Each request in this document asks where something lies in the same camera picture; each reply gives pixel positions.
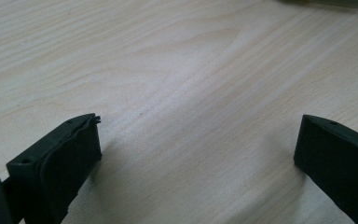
black rubber piece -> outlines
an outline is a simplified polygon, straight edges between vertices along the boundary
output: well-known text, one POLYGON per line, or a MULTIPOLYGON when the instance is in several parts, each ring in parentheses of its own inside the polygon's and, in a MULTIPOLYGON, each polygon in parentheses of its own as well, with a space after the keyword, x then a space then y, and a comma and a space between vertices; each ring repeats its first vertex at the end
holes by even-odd
POLYGON ((295 165, 358 223, 358 133, 337 122, 304 115, 295 165))

wood grain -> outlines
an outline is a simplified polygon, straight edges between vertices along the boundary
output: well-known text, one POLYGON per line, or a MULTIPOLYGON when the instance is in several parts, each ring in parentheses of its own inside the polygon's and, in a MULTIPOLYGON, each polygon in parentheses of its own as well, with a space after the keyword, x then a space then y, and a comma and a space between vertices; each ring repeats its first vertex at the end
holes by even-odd
POLYGON ((351 223, 293 163, 303 114, 358 132, 358 9, 0 0, 0 177, 95 112, 63 223, 351 223))

table surface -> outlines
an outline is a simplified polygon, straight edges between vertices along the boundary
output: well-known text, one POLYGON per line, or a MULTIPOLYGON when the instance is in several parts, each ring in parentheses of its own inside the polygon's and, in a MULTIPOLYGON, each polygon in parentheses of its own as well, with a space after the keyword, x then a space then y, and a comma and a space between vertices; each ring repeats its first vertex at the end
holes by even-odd
POLYGON ((303 114, 358 132, 358 9, 0 0, 0 177, 90 112, 103 159, 63 223, 351 223, 293 155, 303 114))

wooden table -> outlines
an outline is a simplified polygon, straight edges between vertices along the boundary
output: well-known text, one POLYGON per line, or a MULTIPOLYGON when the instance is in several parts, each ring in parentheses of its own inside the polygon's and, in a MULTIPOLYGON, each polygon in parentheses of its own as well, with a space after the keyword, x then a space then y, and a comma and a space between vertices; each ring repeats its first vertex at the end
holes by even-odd
POLYGON ((0 0, 5 164, 95 112, 63 223, 351 223, 293 163, 303 114, 358 132, 358 9, 0 0))

black plastic bracket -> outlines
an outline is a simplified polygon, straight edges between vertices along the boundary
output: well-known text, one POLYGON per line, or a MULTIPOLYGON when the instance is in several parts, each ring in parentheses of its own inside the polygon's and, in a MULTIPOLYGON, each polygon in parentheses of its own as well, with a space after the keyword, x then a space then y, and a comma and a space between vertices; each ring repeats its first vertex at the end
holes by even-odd
POLYGON ((7 164, 0 181, 0 224, 56 224, 101 159, 97 123, 87 114, 68 119, 7 164))
POLYGON ((304 115, 295 165, 358 223, 358 133, 329 119, 304 115))

